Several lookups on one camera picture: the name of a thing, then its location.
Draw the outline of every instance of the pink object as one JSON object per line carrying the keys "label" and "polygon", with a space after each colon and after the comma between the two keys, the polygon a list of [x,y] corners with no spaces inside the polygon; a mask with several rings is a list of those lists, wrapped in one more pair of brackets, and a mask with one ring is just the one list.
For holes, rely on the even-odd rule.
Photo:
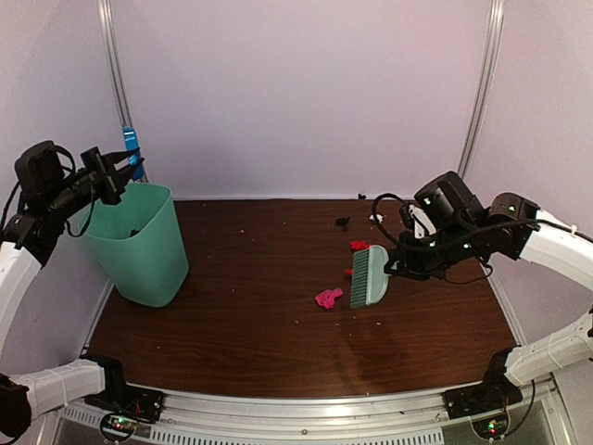
{"label": "pink object", "polygon": [[339,299],[344,295],[342,289],[325,290],[317,297],[315,301],[324,309],[333,309],[335,306],[335,299]]}

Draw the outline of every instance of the white wall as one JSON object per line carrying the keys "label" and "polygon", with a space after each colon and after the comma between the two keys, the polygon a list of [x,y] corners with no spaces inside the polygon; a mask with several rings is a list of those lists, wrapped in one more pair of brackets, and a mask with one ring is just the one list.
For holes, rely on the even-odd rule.
{"label": "white wall", "polygon": [[459,163],[489,0],[117,0],[149,178],[176,197],[411,196]]}
{"label": "white wall", "polygon": [[[468,183],[487,205],[529,197],[593,234],[593,1],[506,2],[498,66]],[[496,275],[528,340],[591,307],[591,293],[545,270],[496,258]],[[593,437],[593,363],[557,374],[579,436]]]}
{"label": "white wall", "polygon": [[[13,163],[29,146],[53,139],[78,156],[97,145],[123,149],[123,139],[95,0],[0,0],[0,42],[4,207],[16,182]],[[80,353],[107,281],[81,244],[60,238],[22,302],[0,358],[1,373],[38,371]]]}

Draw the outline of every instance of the teal bucket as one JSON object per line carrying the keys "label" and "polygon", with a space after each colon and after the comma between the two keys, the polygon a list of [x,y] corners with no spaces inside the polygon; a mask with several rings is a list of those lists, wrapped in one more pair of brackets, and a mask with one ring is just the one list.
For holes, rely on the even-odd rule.
{"label": "teal bucket", "polygon": [[171,303],[189,272],[173,199],[161,185],[128,184],[117,206],[97,201],[85,238],[121,295],[145,306]]}

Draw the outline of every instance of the trash piece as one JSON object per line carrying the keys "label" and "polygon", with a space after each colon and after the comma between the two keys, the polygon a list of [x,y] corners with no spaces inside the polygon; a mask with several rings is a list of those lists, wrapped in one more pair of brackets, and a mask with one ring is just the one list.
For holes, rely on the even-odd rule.
{"label": "trash piece", "polygon": [[324,309],[333,309],[335,306],[335,299],[339,299],[343,295],[344,291],[342,289],[328,289],[315,297],[315,301],[317,301],[317,304]]}
{"label": "trash piece", "polygon": [[366,250],[370,245],[366,241],[350,241],[350,250],[358,252],[359,250]]}
{"label": "trash piece", "polygon": [[343,216],[342,218],[338,218],[337,220],[335,220],[335,225],[337,225],[338,227],[342,227],[343,229],[346,229],[349,222],[350,222],[350,217]]}
{"label": "trash piece", "polygon": [[[379,223],[383,224],[383,220],[385,219],[385,215],[381,215],[379,213],[377,213],[377,220],[379,220]],[[373,216],[369,216],[369,221],[374,221]]]}

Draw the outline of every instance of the wood grain surface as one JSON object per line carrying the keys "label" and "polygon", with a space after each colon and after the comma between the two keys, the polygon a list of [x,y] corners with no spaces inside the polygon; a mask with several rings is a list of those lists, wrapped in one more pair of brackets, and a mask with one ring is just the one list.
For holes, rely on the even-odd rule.
{"label": "wood grain surface", "polygon": [[[318,398],[479,380],[514,345],[486,280],[455,286],[392,278],[384,300],[349,308],[351,240],[387,246],[369,201],[176,203],[191,272],[164,309],[114,291],[90,348],[131,383],[210,394]],[[400,230],[397,204],[385,225]],[[351,216],[347,231],[334,220]],[[476,261],[450,278],[482,274]],[[314,297],[341,287],[334,310]]]}

